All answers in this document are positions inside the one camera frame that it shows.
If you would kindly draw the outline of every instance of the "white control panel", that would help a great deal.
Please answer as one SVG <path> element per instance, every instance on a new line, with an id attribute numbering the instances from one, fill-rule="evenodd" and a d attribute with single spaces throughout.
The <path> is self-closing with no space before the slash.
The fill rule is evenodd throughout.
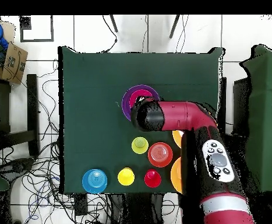
<path id="1" fill-rule="evenodd" d="M 212 139 L 208 140 L 203 144 L 202 152 L 211 178 L 221 182 L 231 182 L 235 178 L 227 152 L 220 142 Z"/>

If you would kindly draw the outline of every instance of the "small yellow cup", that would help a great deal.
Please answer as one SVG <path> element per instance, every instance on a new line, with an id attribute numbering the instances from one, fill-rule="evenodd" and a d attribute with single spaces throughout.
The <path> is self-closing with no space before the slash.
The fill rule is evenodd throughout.
<path id="1" fill-rule="evenodd" d="M 132 142 L 132 150 L 137 154 L 145 153 L 148 150 L 148 146 L 148 141 L 141 136 L 135 138 Z"/>
<path id="2" fill-rule="evenodd" d="M 133 174 L 132 169 L 130 169 L 129 167 L 125 167 L 118 173 L 118 181 L 123 186 L 129 186 L 133 184 L 134 180 L 135 175 Z"/>

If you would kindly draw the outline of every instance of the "table leg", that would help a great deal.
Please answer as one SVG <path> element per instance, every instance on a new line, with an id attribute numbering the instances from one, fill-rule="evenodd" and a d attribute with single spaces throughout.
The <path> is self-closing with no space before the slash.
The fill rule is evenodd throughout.
<path id="1" fill-rule="evenodd" d="M 173 23 L 173 26 L 172 26 L 172 29 L 171 29 L 171 33 L 170 33 L 170 38 L 173 37 L 176 25 L 177 25 L 178 20 L 179 20 L 179 17 L 180 17 L 180 15 L 176 15 L 176 17 L 175 17 L 175 20 L 174 20 L 174 23 Z"/>
<path id="2" fill-rule="evenodd" d="M 117 33 L 117 32 L 118 32 L 118 29 L 117 29 L 117 26 L 116 26 L 116 23 L 115 23 L 115 20 L 114 20 L 113 15 L 110 15 L 110 18 L 111 18 L 111 21 L 112 21 L 112 24 L 113 24 L 114 30 L 115 30 L 115 32 Z"/>

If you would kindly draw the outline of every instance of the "gray button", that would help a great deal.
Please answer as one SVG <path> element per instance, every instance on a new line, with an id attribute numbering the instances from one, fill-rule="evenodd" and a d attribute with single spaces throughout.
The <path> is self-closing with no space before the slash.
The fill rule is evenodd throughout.
<path id="1" fill-rule="evenodd" d="M 226 169 L 226 168 L 223 169 L 223 172 L 224 172 L 225 174 L 230 174 L 229 169 Z"/>
<path id="2" fill-rule="evenodd" d="M 216 167 L 224 167 L 227 165 L 226 157 L 218 153 L 212 154 L 209 158 L 209 162 Z"/>
<path id="3" fill-rule="evenodd" d="M 213 169 L 213 172 L 216 173 L 216 174 L 218 174 L 218 173 L 221 172 L 221 169 L 219 169 L 218 167 L 215 167 L 215 168 Z"/>

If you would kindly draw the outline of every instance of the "green tabletop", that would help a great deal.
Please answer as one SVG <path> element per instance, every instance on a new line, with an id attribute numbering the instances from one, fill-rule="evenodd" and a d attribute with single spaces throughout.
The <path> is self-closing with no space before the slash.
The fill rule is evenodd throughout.
<path id="1" fill-rule="evenodd" d="M 206 102 L 217 108 L 218 59 L 222 48 L 209 54 L 81 54 L 62 47 L 64 115 L 64 192 L 85 193 L 82 177 L 89 169 L 101 169 L 108 178 L 105 193 L 176 192 L 171 184 L 173 162 L 180 157 L 172 132 L 140 132 L 124 116 L 122 97 L 132 86 L 153 87 L 164 100 Z M 154 167 L 147 152 L 131 148 L 135 137 L 149 146 L 165 142 L 173 150 L 172 162 Z M 117 175 L 130 167 L 135 181 L 121 185 Z M 144 183 L 148 169 L 161 174 L 161 184 Z"/>

